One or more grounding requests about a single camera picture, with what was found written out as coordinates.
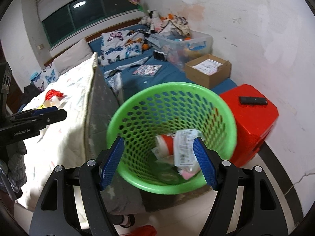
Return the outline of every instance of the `paper receipt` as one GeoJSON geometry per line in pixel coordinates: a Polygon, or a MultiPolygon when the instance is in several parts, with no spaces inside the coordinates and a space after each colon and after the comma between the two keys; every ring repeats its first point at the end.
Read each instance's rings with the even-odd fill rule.
{"type": "Polygon", "coordinates": [[[195,66],[193,66],[194,69],[206,74],[206,75],[213,75],[218,71],[218,67],[221,66],[222,64],[219,62],[216,62],[211,59],[207,59],[195,66]]]}

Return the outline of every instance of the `pillow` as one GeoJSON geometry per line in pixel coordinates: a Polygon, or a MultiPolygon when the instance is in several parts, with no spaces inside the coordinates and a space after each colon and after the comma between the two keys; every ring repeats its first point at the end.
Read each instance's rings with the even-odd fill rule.
{"type": "Polygon", "coordinates": [[[60,73],[56,69],[54,62],[49,64],[33,80],[33,84],[41,91],[44,91],[49,84],[59,79],[60,73]]]}
{"type": "Polygon", "coordinates": [[[70,69],[78,66],[82,62],[91,58],[93,52],[85,39],[82,39],[77,44],[73,45],[69,50],[62,53],[54,59],[56,69],[60,75],[68,72],[70,69]]]}
{"type": "Polygon", "coordinates": [[[144,30],[122,30],[102,34],[102,66],[142,54],[144,30]]]}

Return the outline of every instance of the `orange ball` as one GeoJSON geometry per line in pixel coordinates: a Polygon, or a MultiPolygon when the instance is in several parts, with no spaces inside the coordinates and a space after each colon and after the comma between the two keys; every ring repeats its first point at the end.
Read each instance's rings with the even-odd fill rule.
{"type": "Polygon", "coordinates": [[[144,51],[147,51],[148,49],[150,49],[150,46],[145,43],[144,45],[142,45],[142,49],[143,49],[144,51]]]}

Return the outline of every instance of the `paper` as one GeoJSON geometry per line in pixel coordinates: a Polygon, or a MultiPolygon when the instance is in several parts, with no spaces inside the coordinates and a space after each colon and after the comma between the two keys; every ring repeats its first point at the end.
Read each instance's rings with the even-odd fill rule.
{"type": "Polygon", "coordinates": [[[174,138],[174,164],[177,167],[192,167],[197,162],[193,151],[194,139],[201,136],[201,132],[195,129],[180,130],[174,138]]]}
{"type": "Polygon", "coordinates": [[[195,66],[193,66],[194,69],[198,70],[199,72],[202,72],[206,75],[213,75],[218,71],[218,67],[221,66],[222,64],[219,62],[216,62],[211,59],[207,59],[195,66]]]}

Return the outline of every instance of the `book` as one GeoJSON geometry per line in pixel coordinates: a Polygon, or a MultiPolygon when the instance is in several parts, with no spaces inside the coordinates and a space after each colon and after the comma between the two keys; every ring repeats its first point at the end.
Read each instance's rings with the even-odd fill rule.
{"type": "Polygon", "coordinates": [[[135,70],[132,75],[139,75],[139,76],[154,76],[162,65],[142,65],[139,66],[137,70],[135,70]]]}

